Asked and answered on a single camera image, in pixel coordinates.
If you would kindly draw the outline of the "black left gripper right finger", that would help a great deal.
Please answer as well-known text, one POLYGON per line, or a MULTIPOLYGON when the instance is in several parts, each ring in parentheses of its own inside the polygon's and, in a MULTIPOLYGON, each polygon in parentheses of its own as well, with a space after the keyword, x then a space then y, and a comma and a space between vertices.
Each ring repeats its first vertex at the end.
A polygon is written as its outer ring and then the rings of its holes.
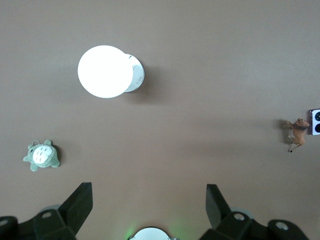
POLYGON ((241 211, 231 210, 216 184, 206 186, 205 209, 211 224, 201 240, 307 240, 294 223, 273 219, 267 226, 241 211))

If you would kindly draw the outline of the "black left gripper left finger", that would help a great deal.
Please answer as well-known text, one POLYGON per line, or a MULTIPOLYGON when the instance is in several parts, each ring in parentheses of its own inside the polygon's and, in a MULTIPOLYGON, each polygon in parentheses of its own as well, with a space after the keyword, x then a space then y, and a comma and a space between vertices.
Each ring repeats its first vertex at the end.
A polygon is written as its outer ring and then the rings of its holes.
POLYGON ((92 184, 83 182, 57 209, 45 209, 22 223, 19 223, 14 216, 2 216, 0 238, 2 240, 75 240, 92 209, 92 184))

